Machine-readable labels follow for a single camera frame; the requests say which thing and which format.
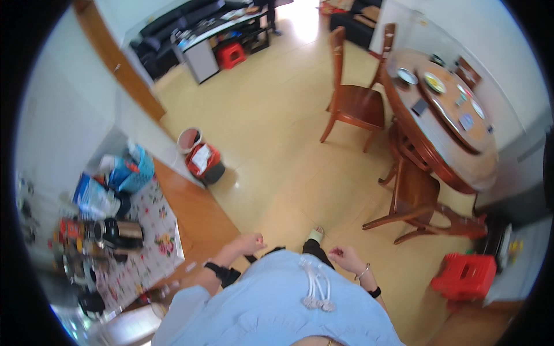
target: slipper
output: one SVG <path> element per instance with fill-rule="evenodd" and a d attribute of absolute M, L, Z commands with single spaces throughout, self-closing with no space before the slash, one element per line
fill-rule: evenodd
<path fill-rule="evenodd" d="M 308 236 L 308 239 L 314 239 L 318 243 L 321 243 L 321 240 L 323 239 L 323 234 L 325 234 L 325 231 L 323 231 L 323 228 L 321 226 L 316 226 L 312 228 L 312 230 L 310 231 L 310 235 Z"/>

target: black wristwatch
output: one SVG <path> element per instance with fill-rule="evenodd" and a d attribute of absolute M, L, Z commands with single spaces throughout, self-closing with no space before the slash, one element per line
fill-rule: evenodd
<path fill-rule="evenodd" d="M 225 288 L 234 283 L 240 276 L 240 272 L 233 268 L 220 267 L 215 263 L 207 262 L 205 268 L 213 270 L 216 277 L 221 280 L 221 287 Z"/>
<path fill-rule="evenodd" d="M 378 296 L 381 295 L 381 288 L 379 286 L 377 286 L 377 289 L 375 291 L 367 291 L 367 293 L 370 294 L 370 296 L 372 296 L 373 298 L 377 298 Z"/>

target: white bucket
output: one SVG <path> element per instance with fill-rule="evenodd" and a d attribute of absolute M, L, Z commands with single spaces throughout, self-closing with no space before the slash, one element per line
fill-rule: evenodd
<path fill-rule="evenodd" d="M 179 135 L 177 139 L 177 151 L 188 154 L 202 140 L 202 131 L 198 127 L 189 127 Z"/>

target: trash bin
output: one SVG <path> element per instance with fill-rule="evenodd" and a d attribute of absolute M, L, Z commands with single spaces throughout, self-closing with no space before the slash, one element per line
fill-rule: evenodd
<path fill-rule="evenodd" d="M 215 183 L 225 173 L 225 165 L 221 162 L 219 151 L 206 143 L 195 146 L 184 162 L 192 175 L 206 185 Z"/>
<path fill-rule="evenodd" d="M 192 175 L 206 185 L 218 181 L 225 172 L 219 151 L 202 142 L 202 131 L 197 127 L 181 132 L 177 140 L 177 150 L 186 155 L 184 162 Z"/>
<path fill-rule="evenodd" d="M 189 127 L 181 132 L 177 139 L 177 151 L 181 154 L 189 154 L 202 140 L 202 131 L 198 127 Z"/>

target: white drawstring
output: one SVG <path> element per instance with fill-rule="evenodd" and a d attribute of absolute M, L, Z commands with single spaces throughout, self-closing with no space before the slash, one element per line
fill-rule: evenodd
<path fill-rule="evenodd" d="M 311 270 L 310 264 L 308 264 L 307 262 L 302 263 L 302 267 L 304 268 L 304 270 L 308 275 L 308 283 L 309 283 L 308 295 L 303 300 L 304 306 L 307 307 L 308 309 L 319 308 L 320 306 L 319 300 L 315 297 L 315 284 L 314 284 L 315 275 Z"/>
<path fill-rule="evenodd" d="M 304 268 L 304 271 L 308 275 L 308 295 L 303 299 L 303 304 L 308 309 L 321 308 L 325 312 L 332 312 L 335 310 L 335 305 L 331 302 L 331 281 L 325 273 L 323 272 L 322 266 L 318 265 L 319 273 L 315 275 L 312 270 L 311 263 L 307 262 L 304 258 L 301 259 L 300 265 Z M 319 276 L 322 276 L 325 279 L 327 286 L 327 296 L 317 279 Z M 317 290 L 320 293 L 322 300 L 316 298 L 316 286 Z"/>
<path fill-rule="evenodd" d="M 329 280 L 329 278 L 325 274 L 325 271 L 323 270 L 323 266 L 321 264 L 317 266 L 317 269 L 319 270 L 319 274 L 321 274 L 321 276 L 323 276 L 323 278 L 325 279 L 325 282 L 327 284 L 327 296 L 324 297 L 323 296 L 323 290 L 321 289 L 321 286 L 319 285 L 319 281 L 317 282 L 317 285 L 319 286 L 319 289 L 320 289 L 320 292 L 321 292 L 321 297 L 324 298 L 323 299 L 323 304 L 321 305 L 321 309 L 325 312 L 332 312 L 332 311 L 335 310 L 335 305 L 333 304 L 333 302 L 331 302 L 331 281 Z"/>

